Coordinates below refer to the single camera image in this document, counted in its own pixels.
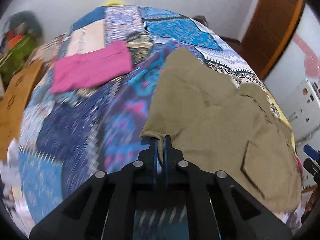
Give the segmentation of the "olive khaki pants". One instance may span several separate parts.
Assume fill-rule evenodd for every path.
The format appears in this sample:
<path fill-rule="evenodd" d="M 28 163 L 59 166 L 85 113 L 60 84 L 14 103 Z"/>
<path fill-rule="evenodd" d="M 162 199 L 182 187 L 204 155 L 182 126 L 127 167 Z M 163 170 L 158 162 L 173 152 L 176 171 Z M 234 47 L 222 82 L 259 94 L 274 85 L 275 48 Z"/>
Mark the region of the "olive khaki pants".
<path fill-rule="evenodd" d="M 171 137 L 184 158 L 207 172 L 223 170 L 272 212 L 292 211 L 302 176 L 292 131 L 253 83 L 174 50 L 161 71 L 141 137 Z"/>

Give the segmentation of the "white appliance with stickers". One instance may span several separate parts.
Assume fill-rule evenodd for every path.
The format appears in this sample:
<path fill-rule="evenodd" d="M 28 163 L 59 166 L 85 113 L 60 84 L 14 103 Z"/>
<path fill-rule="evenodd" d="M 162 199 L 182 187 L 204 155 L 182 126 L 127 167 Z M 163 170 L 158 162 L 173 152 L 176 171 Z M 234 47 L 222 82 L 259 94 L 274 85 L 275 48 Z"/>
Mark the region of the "white appliance with stickers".
<path fill-rule="evenodd" d="M 280 107 L 293 130 L 296 144 L 319 131 L 319 89 L 314 81 L 304 79 Z"/>

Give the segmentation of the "blue patchwork bedspread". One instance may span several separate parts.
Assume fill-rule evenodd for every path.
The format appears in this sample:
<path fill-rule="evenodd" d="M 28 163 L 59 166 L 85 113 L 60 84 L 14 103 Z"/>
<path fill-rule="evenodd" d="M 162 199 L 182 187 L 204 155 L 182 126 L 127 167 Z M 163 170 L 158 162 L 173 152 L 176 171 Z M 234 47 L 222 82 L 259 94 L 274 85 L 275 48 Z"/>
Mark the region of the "blue patchwork bedspread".
<path fill-rule="evenodd" d="M 124 41 L 131 54 L 131 72 L 93 88 L 51 92 L 56 61 L 116 40 Z M 272 113 L 289 126 L 248 63 L 204 25 L 164 9 L 98 7 L 72 25 L 24 112 L 18 159 L 22 191 L 35 223 L 94 172 L 117 172 L 147 148 L 148 137 L 140 133 L 165 61 L 178 48 L 230 75 L 236 87 L 258 85 Z"/>

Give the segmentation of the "white clothes pile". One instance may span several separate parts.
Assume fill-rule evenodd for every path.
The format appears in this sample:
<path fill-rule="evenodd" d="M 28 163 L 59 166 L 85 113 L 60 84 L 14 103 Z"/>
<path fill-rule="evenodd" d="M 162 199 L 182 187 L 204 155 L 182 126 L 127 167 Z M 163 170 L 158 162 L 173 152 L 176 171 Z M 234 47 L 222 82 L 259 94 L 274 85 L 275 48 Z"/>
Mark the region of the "white clothes pile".
<path fill-rule="evenodd" d="M 18 150 L 18 142 L 13 139 L 7 159 L 1 161 L 1 212 L 19 235 L 28 238 L 35 223 L 22 193 Z"/>

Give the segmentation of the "orange wooden folding table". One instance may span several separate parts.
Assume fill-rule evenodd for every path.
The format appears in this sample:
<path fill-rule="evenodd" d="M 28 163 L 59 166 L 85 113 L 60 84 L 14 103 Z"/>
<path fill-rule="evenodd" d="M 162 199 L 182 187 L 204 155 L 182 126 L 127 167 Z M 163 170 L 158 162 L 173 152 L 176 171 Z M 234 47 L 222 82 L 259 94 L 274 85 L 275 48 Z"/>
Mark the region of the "orange wooden folding table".
<path fill-rule="evenodd" d="M 7 150 L 12 139 L 20 136 L 23 111 L 39 80 L 43 60 L 35 60 L 11 79 L 1 102 L 0 158 L 7 159 Z"/>

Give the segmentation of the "folded pink garment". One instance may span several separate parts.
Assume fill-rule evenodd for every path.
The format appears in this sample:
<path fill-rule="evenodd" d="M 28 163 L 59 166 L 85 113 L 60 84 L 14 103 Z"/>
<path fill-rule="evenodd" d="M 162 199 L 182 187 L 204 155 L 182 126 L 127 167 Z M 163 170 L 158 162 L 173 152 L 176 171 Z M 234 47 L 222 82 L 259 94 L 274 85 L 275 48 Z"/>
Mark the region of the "folded pink garment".
<path fill-rule="evenodd" d="M 56 61 L 51 92 L 93 88 L 132 70 L 131 54 L 125 42 L 116 40 L 103 49 Z"/>

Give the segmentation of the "brown wooden door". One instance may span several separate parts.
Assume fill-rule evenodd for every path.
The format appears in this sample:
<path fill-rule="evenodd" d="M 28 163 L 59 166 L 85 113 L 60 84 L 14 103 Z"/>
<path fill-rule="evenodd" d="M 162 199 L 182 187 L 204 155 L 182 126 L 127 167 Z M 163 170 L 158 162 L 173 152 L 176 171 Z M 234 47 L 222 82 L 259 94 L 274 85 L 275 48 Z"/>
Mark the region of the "brown wooden door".
<path fill-rule="evenodd" d="M 304 0 L 259 0 L 240 53 L 259 79 L 268 75 L 287 48 L 304 5 Z"/>

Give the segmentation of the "pile of bags and clothes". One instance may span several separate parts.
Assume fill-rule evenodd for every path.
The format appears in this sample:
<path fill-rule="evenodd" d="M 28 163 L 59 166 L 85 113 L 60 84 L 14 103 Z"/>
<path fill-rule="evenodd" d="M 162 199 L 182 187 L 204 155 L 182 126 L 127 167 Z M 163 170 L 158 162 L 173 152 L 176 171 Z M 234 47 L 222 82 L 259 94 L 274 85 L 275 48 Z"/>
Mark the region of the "pile of bags and clothes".
<path fill-rule="evenodd" d="M 42 26 L 35 13 L 20 11 L 10 16 L 1 35 L 1 80 L 7 87 L 34 49 L 43 42 Z"/>

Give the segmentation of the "yellow pillow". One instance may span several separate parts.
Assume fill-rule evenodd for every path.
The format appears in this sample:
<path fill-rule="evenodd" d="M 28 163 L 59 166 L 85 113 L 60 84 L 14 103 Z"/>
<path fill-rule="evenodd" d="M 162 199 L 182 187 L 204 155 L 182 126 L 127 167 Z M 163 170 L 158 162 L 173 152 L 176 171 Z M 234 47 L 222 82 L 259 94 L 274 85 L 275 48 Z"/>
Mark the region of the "yellow pillow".
<path fill-rule="evenodd" d="M 119 5 L 125 5 L 125 3 L 122 0 L 107 0 L 103 6 L 119 6 Z"/>

